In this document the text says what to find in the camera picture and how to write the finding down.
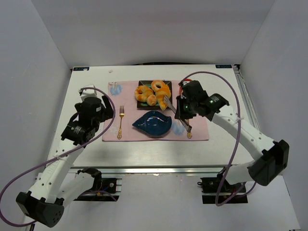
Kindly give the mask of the metal food tongs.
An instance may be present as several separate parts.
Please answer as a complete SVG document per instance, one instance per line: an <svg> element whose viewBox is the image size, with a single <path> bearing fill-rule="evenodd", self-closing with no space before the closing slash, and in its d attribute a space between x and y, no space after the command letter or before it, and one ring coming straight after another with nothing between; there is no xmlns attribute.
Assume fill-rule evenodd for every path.
<svg viewBox="0 0 308 231"><path fill-rule="evenodd" d="M187 131L187 133L191 133L192 127L189 124L189 122L185 119L182 119L180 117L179 112L177 111L177 109L173 106L173 104L171 103L170 99L165 95L163 97L163 101L164 103L167 104L167 106L171 109L171 111L175 114L175 119L179 120L180 123L184 126L185 130Z"/></svg>

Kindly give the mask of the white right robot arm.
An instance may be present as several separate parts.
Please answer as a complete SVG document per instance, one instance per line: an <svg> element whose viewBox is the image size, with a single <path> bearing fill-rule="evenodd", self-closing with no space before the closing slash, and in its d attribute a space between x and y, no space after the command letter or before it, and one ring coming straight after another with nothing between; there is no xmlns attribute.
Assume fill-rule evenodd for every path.
<svg viewBox="0 0 308 231"><path fill-rule="evenodd" d="M240 119L225 98L217 93L209 96L199 81L184 81L179 85L182 93L176 98L176 119L206 117L238 140L253 158L251 162L229 168L225 177L228 184L255 181L267 186L287 167L289 144L286 141L275 141Z"/></svg>

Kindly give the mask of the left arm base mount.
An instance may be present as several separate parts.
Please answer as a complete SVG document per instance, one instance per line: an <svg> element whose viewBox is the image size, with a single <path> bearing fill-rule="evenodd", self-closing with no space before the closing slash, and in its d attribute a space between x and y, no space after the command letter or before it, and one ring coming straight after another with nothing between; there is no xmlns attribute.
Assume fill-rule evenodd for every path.
<svg viewBox="0 0 308 231"><path fill-rule="evenodd" d="M98 201L98 202L116 202L122 187L122 179L114 177L102 177L102 173L95 168L88 167L78 170L80 173L88 173L94 177L93 186L82 193L75 201Z"/></svg>

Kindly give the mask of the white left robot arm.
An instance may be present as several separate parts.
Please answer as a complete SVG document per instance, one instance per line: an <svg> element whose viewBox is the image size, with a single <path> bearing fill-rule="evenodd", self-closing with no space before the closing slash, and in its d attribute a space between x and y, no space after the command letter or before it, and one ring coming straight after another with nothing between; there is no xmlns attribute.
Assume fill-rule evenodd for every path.
<svg viewBox="0 0 308 231"><path fill-rule="evenodd" d="M75 104L76 113L61 134L55 161L49 163L27 192L20 192L16 202L22 212L52 228L61 219L64 208L86 191L97 191L102 185L99 170L87 167L77 177L62 185L77 157L94 139L102 122L112 119L113 105L107 96L87 97Z"/></svg>

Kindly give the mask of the striped orange croissant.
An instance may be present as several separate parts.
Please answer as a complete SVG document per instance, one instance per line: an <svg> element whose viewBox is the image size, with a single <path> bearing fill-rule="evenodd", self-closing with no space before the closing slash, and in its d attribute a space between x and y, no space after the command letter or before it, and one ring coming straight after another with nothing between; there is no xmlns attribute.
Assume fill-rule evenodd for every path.
<svg viewBox="0 0 308 231"><path fill-rule="evenodd" d="M164 97L165 96L167 96L168 98L171 97L171 90L169 86L164 85L163 87L161 87L159 90L156 91L155 95L157 97L160 109L164 111L167 108L167 104L164 101Z"/></svg>

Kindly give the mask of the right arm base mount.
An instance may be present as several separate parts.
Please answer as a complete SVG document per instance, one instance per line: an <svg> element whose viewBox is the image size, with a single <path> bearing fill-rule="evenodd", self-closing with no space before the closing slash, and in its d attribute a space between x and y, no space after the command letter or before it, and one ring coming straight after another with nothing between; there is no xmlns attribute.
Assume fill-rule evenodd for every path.
<svg viewBox="0 0 308 231"><path fill-rule="evenodd" d="M216 194L218 190L218 186L220 183L220 179L213 177L204 177L200 178L200 181L197 185L201 188L202 191L202 202L205 205L215 204ZM241 187L240 183L235 185L229 185L228 183L223 183L222 189L220 191L218 197L218 203L221 204L225 200L227 200L233 193L235 193ZM244 195L246 193L246 188L243 187L239 193L230 199L228 204L247 204L248 199L247 196Z"/></svg>

